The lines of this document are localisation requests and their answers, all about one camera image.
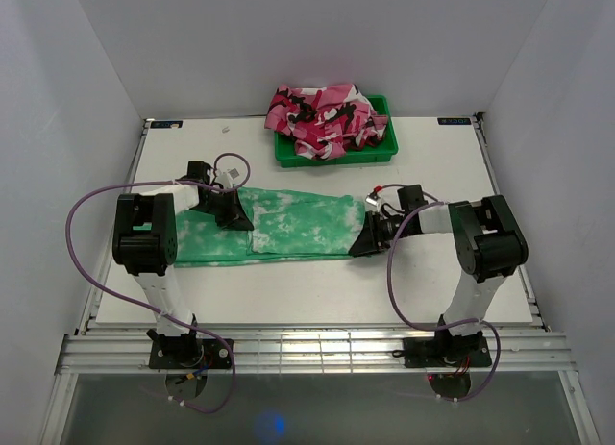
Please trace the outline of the green white tie-dye trousers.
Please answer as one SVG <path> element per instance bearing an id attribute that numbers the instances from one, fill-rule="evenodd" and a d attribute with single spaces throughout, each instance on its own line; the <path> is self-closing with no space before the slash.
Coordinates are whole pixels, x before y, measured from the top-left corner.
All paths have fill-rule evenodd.
<path id="1" fill-rule="evenodd" d="M 254 229 L 223 230 L 211 215 L 185 211 L 176 218 L 177 267 L 344 260 L 363 227 L 364 202 L 352 195 L 250 187 L 238 195 Z"/>

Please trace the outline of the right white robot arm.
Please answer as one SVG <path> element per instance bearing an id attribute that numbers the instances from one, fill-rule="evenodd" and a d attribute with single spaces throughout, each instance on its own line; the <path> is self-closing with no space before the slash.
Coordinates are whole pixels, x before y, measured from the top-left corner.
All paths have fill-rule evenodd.
<path id="1" fill-rule="evenodd" d="M 354 258 L 393 254 L 399 240 L 417 235 L 450 234 L 461 274 L 452 302 L 429 338 L 406 338 L 394 351 L 407 368 L 486 368 L 494 362 L 483 334 L 484 317 L 496 291 L 523 265 L 528 244 L 502 195 L 477 202 L 442 202 L 420 185 L 396 185 L 399 212 L 381 202 L 381 187 L 367 196 L 360 234 L 350 247 Z"/>

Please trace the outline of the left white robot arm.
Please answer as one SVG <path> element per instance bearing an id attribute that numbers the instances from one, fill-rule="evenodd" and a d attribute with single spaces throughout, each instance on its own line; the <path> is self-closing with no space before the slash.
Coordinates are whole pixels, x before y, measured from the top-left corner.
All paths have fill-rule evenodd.
<path id="1" fill-rule="evenodd" d="M 185 303 L 174 263 L 179 253 L 177 217 L 189 211 L 213 217 L 223 230 L 254 229 L 241 205 L 236 169 L 190 161 L 186 174 L 171 182 L 152 183 L 117 199 L 112 237 L 114 261 L 140 286 L 156 324 L 151 368 L 226 369 L 231 341 L 221 343 L 198 332 L 196 315 Z"/>

